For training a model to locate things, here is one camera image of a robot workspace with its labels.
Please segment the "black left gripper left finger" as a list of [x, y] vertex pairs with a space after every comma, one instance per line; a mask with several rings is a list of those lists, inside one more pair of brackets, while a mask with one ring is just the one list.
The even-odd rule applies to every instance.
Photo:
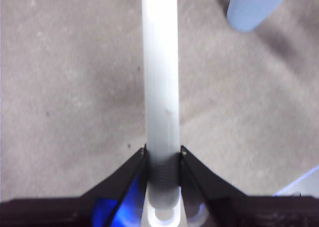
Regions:
[[139, 227], [147, 188], [146, 148], [77, 197], [12, 199], [0, 205], [2, 227]]

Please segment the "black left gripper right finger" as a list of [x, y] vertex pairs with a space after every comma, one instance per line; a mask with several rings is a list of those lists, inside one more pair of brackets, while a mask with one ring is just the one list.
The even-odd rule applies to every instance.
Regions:
[[179, 178], [190, 227], [317, 227], [319, 200], [248, 196], [180, 148]]

